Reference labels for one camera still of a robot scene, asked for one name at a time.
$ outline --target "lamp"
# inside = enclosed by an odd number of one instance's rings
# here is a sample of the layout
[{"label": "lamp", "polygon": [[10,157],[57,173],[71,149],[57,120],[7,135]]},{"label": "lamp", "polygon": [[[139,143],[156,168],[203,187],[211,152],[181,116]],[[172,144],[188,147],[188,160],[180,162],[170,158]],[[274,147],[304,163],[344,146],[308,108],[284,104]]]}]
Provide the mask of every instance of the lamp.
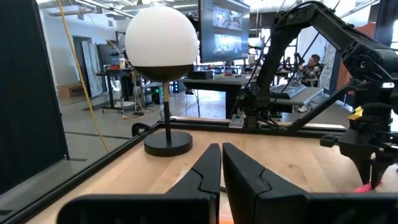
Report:
[{"label": "lamp", "polygon": [[163,83],[165,132],[146,137],[145,151],[161,157],[188,152],[192,136],[170,130],[169,82],[187,73],[198,55],[197,33],[191,22],[171,7],[140,10],[127,27],[125,45],[131,65],[146,78]]}]

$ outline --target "man sitting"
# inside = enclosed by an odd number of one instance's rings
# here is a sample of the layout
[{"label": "man sitting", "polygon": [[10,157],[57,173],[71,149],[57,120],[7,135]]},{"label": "man sitting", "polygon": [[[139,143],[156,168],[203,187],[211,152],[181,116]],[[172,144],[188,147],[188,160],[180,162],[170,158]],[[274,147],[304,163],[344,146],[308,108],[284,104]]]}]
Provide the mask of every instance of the man sitting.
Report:
[{"label": "man sitting", "polygon": [[[320,57],[317,54],[314,54],[310,57],[308,60],[308,63],[306,66],[298,66],[298,70],[303,73],[303,78],[301,80],[301,83],[305,86],[312,86],[312,87],[318,87],[318,80],[321,75],[321,65],[319,64]],[[298,112],[303,113],[306,112],[307,107],[302,106],[298,109]]]}]

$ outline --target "light wood tabletop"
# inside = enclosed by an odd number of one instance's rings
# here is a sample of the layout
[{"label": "light wood tabletop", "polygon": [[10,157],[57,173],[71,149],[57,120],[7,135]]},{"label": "light wood tabletop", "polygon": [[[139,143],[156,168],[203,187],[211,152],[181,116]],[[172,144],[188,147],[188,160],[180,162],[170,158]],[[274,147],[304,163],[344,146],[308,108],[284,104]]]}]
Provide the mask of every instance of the light wood tabletop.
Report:
[{"label": "light wood tabletop", "polygon": [[[321,147],[319,139],[252,134],[187,131],[193,149],[181,156],[161,158],[144,152],[140,144],[94,174],[28,223],[53,224],[61,207],[86,194],[163,194],[180,179],[211,143],[230,142],[266,168],[309,192],[352,192],[362,186],[353,162],[337,146]],[[398,191],[395,167],[385,173],[377,191]],[[220,215],[228,215],[228,200],[221,195]]]}]

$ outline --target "yellow tag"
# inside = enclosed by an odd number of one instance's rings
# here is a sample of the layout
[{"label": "yellow tag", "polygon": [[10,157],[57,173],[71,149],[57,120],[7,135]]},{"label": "yellow tag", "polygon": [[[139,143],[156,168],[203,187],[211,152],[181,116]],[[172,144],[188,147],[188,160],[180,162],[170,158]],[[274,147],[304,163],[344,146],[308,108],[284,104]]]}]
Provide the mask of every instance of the yellow tag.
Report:
[{"label": "yellow tag", "polygon": [[356,119],[362,117],[362,114],[363,114],[363,109],[362,109],[362,107],[359,106],[355,109],[355,113],[348,116],[348,119],[356,120]]}]

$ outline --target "white spherical lampshade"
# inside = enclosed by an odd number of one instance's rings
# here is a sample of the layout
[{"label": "white spherical lampshade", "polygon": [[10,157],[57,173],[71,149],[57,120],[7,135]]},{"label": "white spherical lampshade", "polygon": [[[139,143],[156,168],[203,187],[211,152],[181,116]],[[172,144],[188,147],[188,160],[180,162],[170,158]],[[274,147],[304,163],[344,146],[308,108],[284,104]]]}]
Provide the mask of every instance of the white spherical lampshade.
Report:
[{"label": "white spherical lampshade", "polygon": [[198,55],[191,22],[165,6],[141,10],[127,27],[125,45],[131,65],[154,81],[180,78]]}]

